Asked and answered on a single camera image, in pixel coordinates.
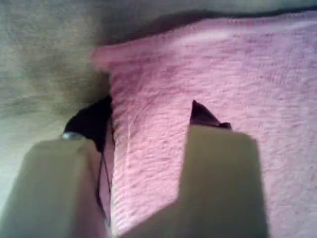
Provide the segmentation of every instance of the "pink towel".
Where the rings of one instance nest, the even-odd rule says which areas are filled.
[[[111,72],[114,235],[177,198],[195,99],[258,141],[272,237],[316,236],[316,12],[207,19],[93,60]]]

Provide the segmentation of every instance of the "towel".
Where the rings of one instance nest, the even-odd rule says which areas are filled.
[[[93,62],[111,72],[115,236],[177,198],[197,100],[257,140],[271,236],[315,237],[316,12],[206,19],[101,47]]]

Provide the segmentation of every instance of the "cloth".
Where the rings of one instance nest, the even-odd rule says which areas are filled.
[[[110,224],[110,192],[113,170],[113,140],[110,123],[111,97],[107,96],[96,103],[81,109],[65,126],[64,132],[75,132],[92,140],[102,162],[99,178],[99,203],[103,207],[107,223]]]
[[[54,139],[79,109],[108,93],[106,75],[92,70],[96,45],[144,29],[192,21],[207,12],[263,14],[317,4],[316,0],[1,0],[0,213],[25,153]]]
[[[271,235],[317,233],[317,14],[209,19],[93,60],[111,72],[112,228],[121,234],[177,198],[195,99],[259,143]]]

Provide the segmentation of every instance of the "pink terry cloth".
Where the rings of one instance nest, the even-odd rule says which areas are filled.
[[[316,237],[316,12],[206,19],[93,61],[111,72],[115,236],[177,198],[197,100],[258,141],[271,236]]]

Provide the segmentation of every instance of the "gray fabric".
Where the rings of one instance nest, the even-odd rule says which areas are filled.
[[[1,0],[0,211],[23,154],[62,132],[107,93],[89,55],[156,17],[207,9],[228,14],[316,5],[316,0]],[[160,25],[150,28],[160,30]]]

